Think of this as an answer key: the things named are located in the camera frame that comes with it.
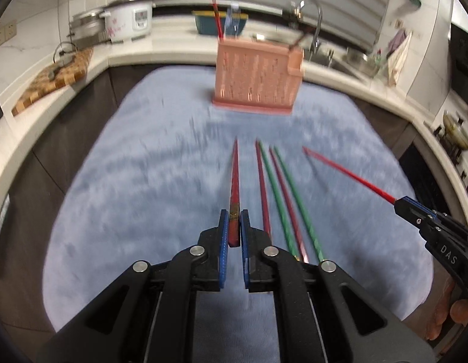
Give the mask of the person's right hand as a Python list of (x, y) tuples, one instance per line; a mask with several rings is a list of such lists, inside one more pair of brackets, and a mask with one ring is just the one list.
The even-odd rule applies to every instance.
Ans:
[(429, 319), (425, 332), (425, 339), (435, 340), (442, 329), (442, 325), (449, 316), (456, 324), (468, 325), (468, 299), (459, 299), (453, 303), (450, 297), (455, 289), (455, 280), (446, 280), (443, 292), (437, 302), (436, 308)]

